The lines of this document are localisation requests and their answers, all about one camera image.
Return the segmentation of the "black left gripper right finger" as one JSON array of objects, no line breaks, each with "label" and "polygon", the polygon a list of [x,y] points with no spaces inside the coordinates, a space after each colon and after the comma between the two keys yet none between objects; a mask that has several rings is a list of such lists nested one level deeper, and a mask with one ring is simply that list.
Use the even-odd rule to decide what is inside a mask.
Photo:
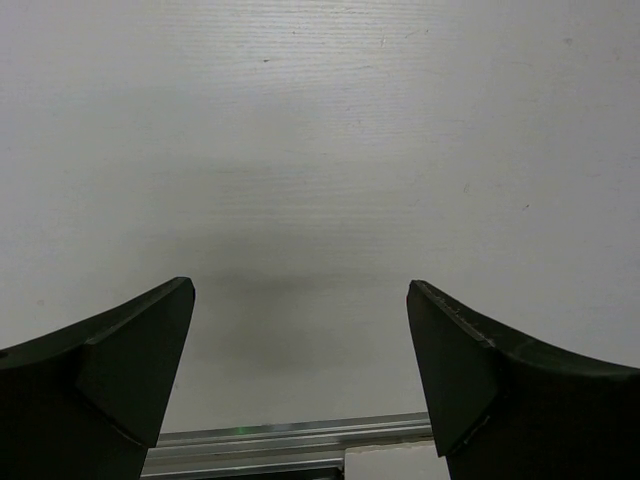
[{"label": "black left gripper right finger", "polygon": [[576,354],[413,281],[407,313],[454,479],[635,479],[639,372]]}]

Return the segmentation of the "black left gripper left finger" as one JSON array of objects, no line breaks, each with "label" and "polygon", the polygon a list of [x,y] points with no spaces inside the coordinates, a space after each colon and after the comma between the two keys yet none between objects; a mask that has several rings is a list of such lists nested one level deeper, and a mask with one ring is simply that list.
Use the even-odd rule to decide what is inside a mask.
[{"label": "black left gripper left finger", "polygon": [[1,352],[4,479],[137,479],[158,442],[195,305],[176,277]]}]

